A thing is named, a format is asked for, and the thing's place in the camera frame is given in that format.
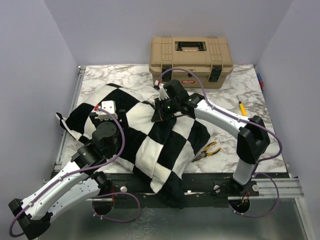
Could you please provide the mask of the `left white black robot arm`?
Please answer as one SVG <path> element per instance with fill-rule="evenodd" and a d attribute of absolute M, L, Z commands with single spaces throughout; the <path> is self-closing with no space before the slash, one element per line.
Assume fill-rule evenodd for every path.
<path fill-rule="evenodd" d="M 111 190 L 107 175 L 98 169 L 114 162 L 125 148 L 128 120 L 125 110 L 114 115 L 102 108 L 91 114 L 98 126 L 92 138 L 72 156 L 60 172 L 39 190 L 24 199 L 13 199 L 9 208 L 14 219 L 9 227 L 18 223 L 22 234 L 34 240 L 45 233 L 51 221 L 73 204 L 93 197 L 106 197 Z"/>

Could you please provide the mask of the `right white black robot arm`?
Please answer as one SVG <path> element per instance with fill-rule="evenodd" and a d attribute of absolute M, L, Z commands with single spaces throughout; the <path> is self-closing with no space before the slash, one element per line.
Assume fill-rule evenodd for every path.
<path fill-rule="evenodd" d="M 181 113 L 209 122 L 237 139 L 236 153 L 239 161 L 229 189 L 236 196 L 246 192 L 256 163 L 271 142 L 262 118 L 257 115 L 252 118 L 238 115 L 214 105 L 198 93 L 189 95 L 178 80 L 166 83 L 157 80 L 154 87 L 158 90 L 159 96 L 154 100 L 155 112 L 152 122 L 163 122 Z"/>

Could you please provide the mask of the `black white checkered pillowcase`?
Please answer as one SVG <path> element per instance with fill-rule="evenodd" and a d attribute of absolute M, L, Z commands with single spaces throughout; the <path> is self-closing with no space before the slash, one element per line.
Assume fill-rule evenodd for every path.
<path fill-rule="evenodd" d="M 211 137 L 209 128 L 188 116 L 152 122 L 155 106 L 143 97 L 108 83 L 78 105 L 68 117 L 55 114 L 59 125 L 76 141 L 86 144 L 96 129 L 90 113 L 102 101 L 114 101 L 116 112 L 126 111 L 125 146 L 117 162 L 146 180 L 158 194 L 171 179 L 181 179 L 186 166 Z"/>

